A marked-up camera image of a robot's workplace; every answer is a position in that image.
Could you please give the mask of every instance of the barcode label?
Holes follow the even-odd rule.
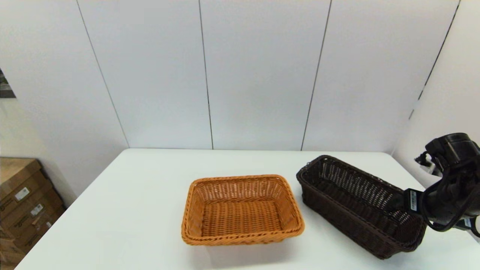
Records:
[[[417,211],[417,193],[410,190],[410,209]]]
[[[33,208],[32,211],[30,211],[30,214],[32,214],[32,216],[36,216],[38,215],[38,213],[40,213],[42,209],[43,209],[43,205],[39,203],[37,206],[35,206],[35,208]]]
[[[17,199],[17,201],[19,201],[19,200],[25,198],[25,196],[27,196],[29,193],[30,193],[30,190],[28,190],[27,187],[24,187],[17,194],[15,194],[15,199]]]

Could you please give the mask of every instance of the wicker basket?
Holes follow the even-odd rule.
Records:
[[[330,156],[320,156],[297,173],[303,202],[380,259],[415,250],[425,234],[421,218],[387,211],[403,191]]]
[[[297,236],[304,227],[282,176],[216,177],[191,184],[181,235],[189,245],[267,244]]]

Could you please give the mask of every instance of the basket rim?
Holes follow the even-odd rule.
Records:
[[[294,211],[294,216],[295,219],[297,220],[298,226],[293,228],[293,229],[288,229],[288,230],[279,230],[279,231],[261,231],[261,232],[255,232],[255,233],[238,233],[238,234],[223,234],[223,235],[217,235],[217,236],[193,236],[190,234],[190,232],[187,229],[187,226],[189,225],[188,222],[188,214],[190,212],[191,204],[192,204],[192,195],[195,190],[195,187],[198,183],[202,182],[218,182],[218,181],[232,181],[232,180],[261,180],[265,178],[277,178],[281,185],[282,188],[286,191],[287,193],[287,199],[289,203],[293,207]],[[225,242],[224,245],[228,245],[228,240],[230,239],[235,239],[235,240],[241,240],[241,239],[248,239],[251,241],[255,241],[255,238],[257,237],[264,237],[267,235],[278,235],[282,234],[283,236],[281,237],[282,239],[288,238],[288,237],[293,237],[300,235],[303,230],[305,229],[305,223],[303,221],[303,217],[301,215],[299,206],[293,196],[292,190],[290,188],[290,185],[286,181],[286,179],[278,174],[261,174],[261,175],[245,175],[245,176],[226,176],[226,177],[207,177],[207,178],[200,178],[195,181],[193,181],[190,184],[189,192],[187,195],[187,202],[185,204],[185,212],[183,214],[183,220],[182,220],[182,225],[181,225],[181,234],[182,234],[182,239],[184,242],[186,242],[189,245],[203,245],[203,242],[208,242],[208,241],[214,241],[214,240],[223,240]]]
[[[332,157],[332,156],[329,156],[329,155],[321,155],[317,158],[315,158],[314,160],[312,160],[311,162],[308,162],[307,165],[305,165],[304,167],[302,167],[300,169],[300,171],[298,171],[297,173],[297,180],[299,181],[300,185],[305,185],[307,186],[308,188],[310,188],[312,191],[314,191],[315,193],[317,193],[319,196],[323,196],[325,197],[328,201],[330,201],[331,203],[333,203],[334,205],[336,205],[337,208],[340,208],[340,210],[342,211],[346,211],[348,212],[349,214],[351,214],[355,219],[358,219],[359,221],[363,222],[369,229],[370,231],[372,231],[373,233],[375,233],[376,235],[380,236],[380,237],[384,237],[386,238],[385,240],[387,240],[389,242],[390,245],[392,246],[395,246],[397,247],[398,249],[400,250],[404,250],[404,249],[409,249],[411,248],[412,246],[416,246],[417,242],[421,239],[423,239],[423,234],[422,233],[419,233],[417,235],[417,237],[415,238],[415,240],[413,241],[413,243],[409,244],[409,245],[406,245],[405,243],[403,242],[400,242],[398,240],[396,240],[395,238],[391,237],[390,235],[386,234],[384,231],[382,230],[379,230],[375,225],[373,225],[371,222],[369,222],[368,220],[364,219],[363,217],[359,216],[357,213],[353,212],[352,210],[350,210],[349,208],[339,204],[336,200],[334,200],[333,198],[331,198],[328,194],[326,194],[325,192],[322,192],[321,190],[317,189],[314,185],[312,185],[311,183],[309,183],[307,180],[305,180],[302,176],[302,174],[307,170],[309,169],[310,167],[312,167],[314,164],[318,163],[319,160],[321,159],[324,159],[324,158],[330,158],[330,159],[333,159],[337,162],[340,162],[340,163],[343,163],[344,165],[347,165],[349,167],[353,167],[354,169],[356,169],[357,172],[365,175],[365,176],[368,176],[368,177],[373,177],[374,179],[377,179],[377,180],[380,180],[380,183],[383,184],[384,186],[388,187],[388,188],[391,188],[393,191],[395,192],[401,192],[402,189],[400,189],[399,187],[397,186],[394,186],[388,182],[386,182],[385,180],[382,180],[380,179],[379,177],[377,176],[374,176],[372,174],[369,174],[357,167],[354,167],[342,160],[339,160],[335,157]]]

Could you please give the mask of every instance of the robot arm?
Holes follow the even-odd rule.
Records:
[[[425,149],[415,161],[442,178],[424,192],[407,189],[402,198],[392,200],[392,207],[421,216],[436,231],[457,228],[480,237],[475,227],[480,215],[480,148],[467,134],[454,133],[432,140]]]

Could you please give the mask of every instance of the white table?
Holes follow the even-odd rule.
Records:
[[[421,185],[384,153],[128,149],[121,153],[30,251],[17,270],[123,269],[469,269],[480,245],[466,232],[427,229],[415,252],[379,260],[301,201],[295,174],[329,154],[400,188]],[[305,231],[281,243],[189,246],[180,224],[189,184],[202,177],[283,175]]]

